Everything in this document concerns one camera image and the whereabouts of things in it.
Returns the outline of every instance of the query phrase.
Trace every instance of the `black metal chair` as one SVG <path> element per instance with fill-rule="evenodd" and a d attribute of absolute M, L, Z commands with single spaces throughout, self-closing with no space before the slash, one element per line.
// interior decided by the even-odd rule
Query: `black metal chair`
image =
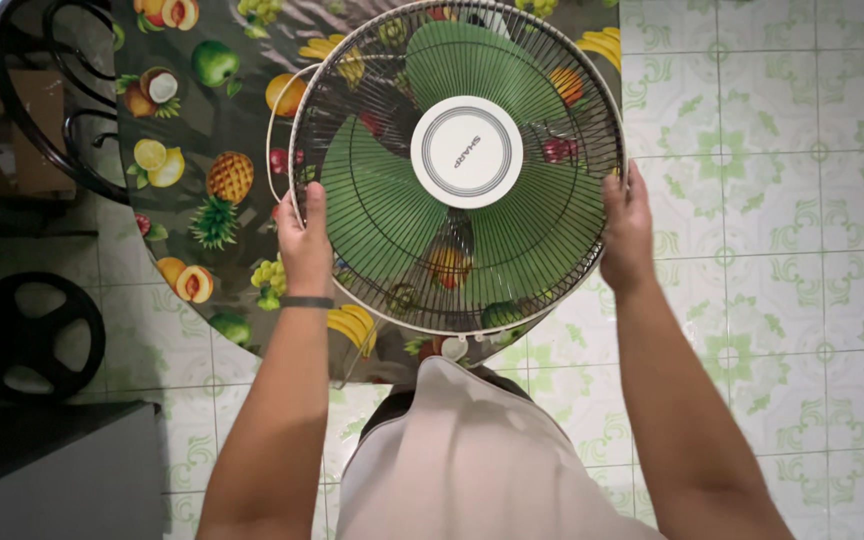
<path fill-rule="evenodd" d="M 87 59 L 83 51 L 77 47 L 62 43 L 55 38 L 56 14 L 67 7 L 75 6 L 88 12 L 92 17 L 102 21 L 108 29 L 109 34 L 113 32 L 113 20 L 109 16 L 110 3 L 108 0 L 96 0 L 87 2 L 85 0 L 56 0 L 42 13 L 42 37 L 31 35 L 25 31 L 18 30 L 12 24 L 12 17 L 16 10 L 29 0 L 0 0 L 0 99 L 2 100 L 6 114 L 17 126 L 26 138 L 42 153 L 49 162 L 65 173 L 77 184 L 95 192 L 102 197 L 127 205 L 129 203 L 129 192 L 125 187 L 103 178 L 88 163 L 82 159 L 78 149 L 75 133 L 75 124 L 82 117 L 99 117 L 115 121 L 115 102 L 83 82 L 71 69 L 67 57 L 76 59 L 78 64 L 92 76 L 103 81 L 114 81 L 114 74 L 102 73 L 96 69 Z M 35 51 L 48 51 L 54 61 L 55 67 L 65 79 L 79 89 L 85 95 L 91 97 L 99 104 L 108 108 L 78 108 L 69 112 L 62 125 L 62 139 L 65 143 L 65 152 L 62 152 L 36 125 L 32 117 L 22 106 L 16 88 L 7 68 L 7 57 L 17 56 L 24 65 L 33 67 L 26 53 Z M 118 139 L 116 132 L 102 132 L 96 135 L 91 144 L 95 148 L 101 148 L 109 139 Z"/>

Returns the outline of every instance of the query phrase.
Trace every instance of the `table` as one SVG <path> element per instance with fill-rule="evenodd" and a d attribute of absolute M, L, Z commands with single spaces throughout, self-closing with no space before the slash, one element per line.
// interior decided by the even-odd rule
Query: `table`
<path fill-rule="evenodd" d="M 402 0 L 134 0 L 113 2 L 119 142 L 129 200 L 156 267 L 183 300 L 240 347 L 261 356 L 276 327 L 275 199 L 266 160 L 288 149 L 291 118 L 278 116 L 265 149 L 270 82 L 320 62 L 342 37 Z M 596 36 L 618 30 L 618 0 L 509 2 L 575 41 L 621 98 L 618 50 Z M 287 80 L 288 75 L 279 81 Z M 286 108 L 297 107 L 294 104 Z M 161 143 L 138 144 L 143 140 Z M 139 163 L 148 166 L 144 169 Z M 284 172 L 276 190 L 288 189 Z M 355 305 L 336 293 L 335 304 Z M 470 339 L 463 365 L 507 347 L 540 320 Z M 328 333 L 329 376 L 354 383 L 406 383 L 442 338 L 376 320 L 376 341 L 359 358 L 353 340 Z"/>

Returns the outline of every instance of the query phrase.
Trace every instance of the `fan grille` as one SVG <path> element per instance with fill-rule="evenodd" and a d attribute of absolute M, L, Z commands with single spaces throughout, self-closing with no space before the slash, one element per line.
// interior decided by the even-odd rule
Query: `fan grille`
<path fill-rule="evenodd" d="M 470 210 L 426 193 L 408 161 L 423 112 L 457 90 L 503 106 L 524 147 L 512 190 Z M 334 275 L 349 294 L 399 324 L 475 333 L 539 316 L 594 269 L 601 182 L 621 174 L 624 148 L 604 82 L 558 30 L 511 6 L 432 1 L 333 51 L 299 106 L 290 166 L 301 211 L 305 186 L 326 186 Z"/>

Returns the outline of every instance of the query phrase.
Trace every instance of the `white shirt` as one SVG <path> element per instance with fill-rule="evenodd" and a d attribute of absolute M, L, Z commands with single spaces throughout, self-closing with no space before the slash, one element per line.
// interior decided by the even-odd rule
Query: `white shirt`
<path fill-rule="evenodd" d="M 546 411 L 440 356 L 359 444 L 341 509 L 340 540 L 665 538 L 618 515 Z"/>

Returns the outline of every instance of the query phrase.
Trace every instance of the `person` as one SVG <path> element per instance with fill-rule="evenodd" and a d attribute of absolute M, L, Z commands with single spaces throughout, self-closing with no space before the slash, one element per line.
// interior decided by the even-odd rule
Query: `person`
<path fill-rule="evenodd" d="M 618 515 L 568 436 L 507 379 L 433 356 L 380 405 L 341 485 L 340 540 L 790 540 L 759 465 L 656 280 L 645 181 L 604 181 L 602 277 L 615 292 L 622 389 L 658 531 Z M 330 297 L 326 193 L 307 228 L 284 201 L 288 295 Z M 205 492 L 200 540 L 309 538 L 329 409 L 326 310 L 283 308 Z M 402 408 L 408 412 L 402 414 Z"/>

